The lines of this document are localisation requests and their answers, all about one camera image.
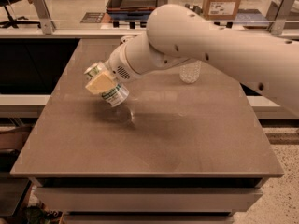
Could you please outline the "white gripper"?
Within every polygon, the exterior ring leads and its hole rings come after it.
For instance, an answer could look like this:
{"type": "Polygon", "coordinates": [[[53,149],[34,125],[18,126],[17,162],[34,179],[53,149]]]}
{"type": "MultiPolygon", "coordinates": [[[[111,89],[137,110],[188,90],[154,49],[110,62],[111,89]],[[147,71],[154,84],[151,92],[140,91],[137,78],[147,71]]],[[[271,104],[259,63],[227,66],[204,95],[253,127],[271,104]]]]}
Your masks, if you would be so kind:
{"type": "MultiPolygon", "coordinates": [[[[106,61],[106,65],[112,75],[123,83],[132,82],[141,78],[129,65],[125,48],[125,44],[119,45],[106,61]]],[[[117,82],[112,75],[108,71],[97,74],[88,82],[86,89],[92,94],[99,94],[114,89],[117,86],[117,82]]]]}

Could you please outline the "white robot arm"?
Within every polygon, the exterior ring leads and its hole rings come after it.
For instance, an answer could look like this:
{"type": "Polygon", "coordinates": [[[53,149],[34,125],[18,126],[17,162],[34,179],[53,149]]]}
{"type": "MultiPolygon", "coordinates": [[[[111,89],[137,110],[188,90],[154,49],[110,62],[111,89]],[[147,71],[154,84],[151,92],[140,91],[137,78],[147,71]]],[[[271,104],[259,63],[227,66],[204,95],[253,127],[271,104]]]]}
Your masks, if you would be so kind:
{"type": "Polygon", "coordinates": [[[299,44],[272,35],[222,29],[179,5],[156,8],[146,30],[90,66],[86,89],[125,92],[124,82],[202,61],[274,103],[299,114],[299,44]]]}

